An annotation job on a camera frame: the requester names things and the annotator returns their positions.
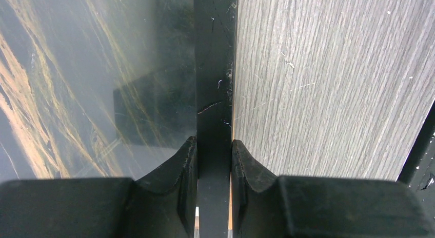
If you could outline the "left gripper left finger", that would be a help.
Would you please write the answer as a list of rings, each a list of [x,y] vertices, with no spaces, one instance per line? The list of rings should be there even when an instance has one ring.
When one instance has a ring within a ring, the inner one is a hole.
[[[144,177],[1,184],[1,237],[193,237],[197,143]]]

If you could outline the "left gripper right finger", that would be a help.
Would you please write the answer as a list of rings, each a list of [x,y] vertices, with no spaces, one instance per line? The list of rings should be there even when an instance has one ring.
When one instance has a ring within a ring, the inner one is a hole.
[[[234,237],[432,237],[415,195],[397,182],[277,176],[232,143]]]

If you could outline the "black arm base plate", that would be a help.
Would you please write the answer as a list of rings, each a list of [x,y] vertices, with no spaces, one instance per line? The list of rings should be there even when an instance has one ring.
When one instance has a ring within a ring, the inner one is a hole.
[[[434,105],[423,123],[398,181],[414,192],[434,222]]]

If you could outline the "black wooden picture frame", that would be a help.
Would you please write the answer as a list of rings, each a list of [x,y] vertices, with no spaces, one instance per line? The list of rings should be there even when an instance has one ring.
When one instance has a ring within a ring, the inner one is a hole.
[[[194,237],[229,237],[237,0],[193,0],[198,194]]]

